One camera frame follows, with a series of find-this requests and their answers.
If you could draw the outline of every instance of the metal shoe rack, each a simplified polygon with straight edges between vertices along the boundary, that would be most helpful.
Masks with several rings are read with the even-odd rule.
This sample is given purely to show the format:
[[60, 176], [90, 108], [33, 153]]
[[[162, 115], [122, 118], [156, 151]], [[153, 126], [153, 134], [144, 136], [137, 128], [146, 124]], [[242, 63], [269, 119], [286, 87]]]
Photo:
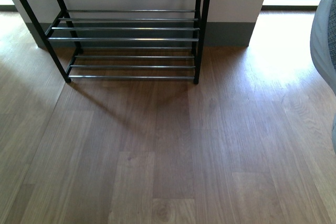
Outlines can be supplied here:
[[[140, 80], [193, 80], [198, 83], [208, 8], [210, 0], [195, 0], [195, 9], [119, 9], [119, 10], [82, 10], [68, 9], [64, 0], [57, 0], [60, 12], [50, 26], [44, 30], [39, 23], [28, 0], [20, 0], [42, 42], [49, 51], [57, 68], [67, 83], [73, 78], [106, 78], [106, 79], [140, 79]], [[78, 18], [76, 15], [84, 14], [85, 18]], [[116, 15], [121, 14], [120, 18], [92, 18], [97, 15]], [[189, 15], [188, 18], [165, 17], [165, 14]], [[97, 24], [96, 26], [85, 27], [83, 24]], [[122, 37], [105, 36], [106, 32], [122, 34]], [[66, 41], [73, 43], [75, 50], [69, 65], [66, 69], [60, 63], [59, 57], [54, 50], [54, 41]], [[97, 45], [109, 45], [109, 49], [132, 49], [141, 51], [140, 55], [86, 55], [87, 48], [85, 43], [95, 43]], [[185, 50], [187, 54], [177, 56], [146, 55], [151, 50], [171, 52], [172, 50]], [[171, 61], [180, 62], [179, 65], [170, 65]], [[93, 64], [91, 62], [104, 62], [103, 64]], [[117, 74], [94, 74], [95, 70], [106, 70], [105, 73]], [[152, 76], [142, 76], [140, 74], [119, 74], [126, 70], [153, 70]], [[166, 74], [163, 76], [160, 71], [167, 73], [171, 71], [174, 75]], [[187, 70], [190, 74], [179, 74], [180, 70]]]

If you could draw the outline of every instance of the chair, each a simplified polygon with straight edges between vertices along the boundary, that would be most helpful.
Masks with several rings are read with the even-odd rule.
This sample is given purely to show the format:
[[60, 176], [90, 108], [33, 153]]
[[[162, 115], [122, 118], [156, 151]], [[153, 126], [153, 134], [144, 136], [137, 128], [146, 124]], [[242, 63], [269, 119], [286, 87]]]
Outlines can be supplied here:
[[[336, 0], [321, 0], [312, 24], [310, 53], [314, 66], [336, 95]], [[336, 153], [336, 115], [332, 124]]]

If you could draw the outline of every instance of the rack leg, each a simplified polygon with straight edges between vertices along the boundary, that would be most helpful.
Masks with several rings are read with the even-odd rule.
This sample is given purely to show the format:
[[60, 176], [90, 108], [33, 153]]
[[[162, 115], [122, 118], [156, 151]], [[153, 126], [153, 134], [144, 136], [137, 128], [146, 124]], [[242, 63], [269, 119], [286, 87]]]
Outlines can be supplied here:
[[201, 25], [200, 25], [200, 31], [199, 31], [198, 50], [197, 50], [197, 55], [195, 57], [194, 84], [198, 84], [200, 70], [201, 70], [201, 62], [202, 62], [204, 38], [205, 38], [205, 29], [206, 29], [206, 22], [207, 22], [207, 19], [208, 19], [208, 12], [209, 12], [209, 3], [210, 3], [210, 0], [203, 0], [202, 18], [201, 18]]
[[79, 54], [80, 51], [81, 51], [81, 49], [76, 48], [75, 51], [74, 51], [74, 53], [72, 54], [71, 60], [69, 62], [68, 68], [66, 70], [67, 75], [70, 75], [70, 71], [72, 70], [71, 65], [73, 65], [75, 63], [75, 61], [77, 59], [76, 56], [78, 56], [78, 54]]
[[[197, 21], [194, 22], [194, 28], [199, 27], [200, 25], [200, 20], [201, 20], [201, 1], [202, 0], [196, 0], [196, 4], [195, 4], [195, 17], [197, 18]], [[198, 31], [194, 31], [193, 32], [193, 38], [197, 38], [198, 37]], [[193, 42], [192, 43], [192, 54], [193, 56], [196, 56], [196, 47], [197, 47], [197, 42]]]
[[[57, 3], [59, 5], [59, 7], [61, 8], [61, 10], [64, 11], [64, 18], [70, 18], [70, 15], [67, 12], [67, 6], [66, 6], [64, 0], [57, 0]], [[74, 25], [73, 25], [72, 21], [66, 21], [66, 23], [67, 23], [67, 26], [69, 28], [74, 28]], [[78, 35], [77, 35], [76, 31], [70, 31], [70, 34], [73, 38], [78, 38]], [[80, 50], [79, 53], [82, 53], [81, 43], [78, 42], [78, 41], [75, 41], [75, 45], [76, 45], [76, 48]]]
[[56, 64], [56, 67], [58, 68], [59, 72], [61, 73], [62, 77], [64, 78], [66, 83], [70, 83], [71, 79], [68, 77], [68, 75], [65, 73], [64, 68], [62, 66], [62, 64], [60, 63], [54, 49], [52, 48], [49, 40], [47, 39], [40, 23], [38, 22], [32, 8], [30, 7], [28, 0], [20, 0], [23, 8], [25, 9], [27, 15], [29, 16], [31, 22], [33, 23], [38, 35], [40, 36], [42, 42], [44, 43], [44, 45], [46, 46], [48, 52], [50, 53], [54, 63]]

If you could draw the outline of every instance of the black metal frame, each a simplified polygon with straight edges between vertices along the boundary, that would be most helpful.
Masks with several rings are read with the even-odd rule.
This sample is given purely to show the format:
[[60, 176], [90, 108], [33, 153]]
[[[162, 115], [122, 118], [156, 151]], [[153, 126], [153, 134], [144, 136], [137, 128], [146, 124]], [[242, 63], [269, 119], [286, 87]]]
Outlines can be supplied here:
[[[195, 0], [195, 9], [194, 10], [69, 10], [64, 2], [64, 0], [57, 0], [57, 3], [60, 7], [60, 12], [54, 19], [54, 21], [50, 24], [49, 28], [44, 31], [41, 24], [39, 23], [34, 11], [32, 10], [28, 0], [20, 0], [23, 5], [27, 15], [29, 16], [31, 22], [33, 23], [38, 35], [40, 36], [42, 42], [45, 47], [49, 51], [52, 59], [54, 60], [58, 70], [63, 76], [66, 83], [71, 82], [71, 78], [106, 78], [106, 79], [120, 79], [120, 80], [194, 80], [194, 83], [197, 84], [200, 75], [201, 62], [202, 62], [202, 54], [204, 47], [204, 37], [205, 37], [205, 29], [208, 17], [208, 9], [210, 0], [203, 0], [203, 6], [201, 6], [202, 0]], [[194, 13], [194, 18], [95, 18], [95, 19], [83, 19], [83, 18], [71, 18], [70, 13]], [[167, 23], [167, 22], [182, 22], [182, 23], [190, 23], [193, 22], [193, 26], [191, 27], [76, 27], [74, 22], [78, 21], [93, 21], [93, 22], [135, 22], [135, 23]], [[65, 22], [67, 27], [59, 27], [60, 23]], [[63, 30], [70, 32], [70, 37], [52, 37], [55, 31]], [[97, 38], [97, 37], [79, 37], [78, 31], [102, 31], [102, 30], [124, 30], [124, 31], [190, 31], [192, 32], [192, 37], [190, 38], [157, 38], [157, 37], [131, 37], [131, 38]], [[75, 51], [72, 55], [70, 63], [65, 70], [61, 65], [57, 54], [55, 53], [51, 41], [72, 41], [75, 44]], [[156, 47], [148, 47], [148, 46], [129, 46], [129, 47], [120, 47], [115, 46], [114, 49], [191, 49], [191, 56], [81, 56], [83, 53], [83, 41], [114, 41], [114, 42], [186, 42], [191, 43], [191, 47], [167, 47], [167, 46], [156, 46]], [[181, 65], [181, 66], [137, 66], [137, 65], [82, 65], [75, 64], [76, 59], [172, 59], [172, 60], [190, 60], [193, 59], [193, 65]], [[194, 71], [194, 76], [93, 76], [93, 75], [70, 75], [72, 69], [192, 69]]]

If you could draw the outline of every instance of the wooden floor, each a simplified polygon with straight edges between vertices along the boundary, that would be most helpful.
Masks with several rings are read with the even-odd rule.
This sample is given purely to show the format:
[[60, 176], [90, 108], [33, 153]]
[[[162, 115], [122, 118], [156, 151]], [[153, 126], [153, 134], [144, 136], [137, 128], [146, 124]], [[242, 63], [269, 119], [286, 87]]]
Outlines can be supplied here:
[[205, 48], [197, 86], [68, 85], [0, 13], [0, 223], [335, 224], [312, 19], [262, 13], [248, 48]]

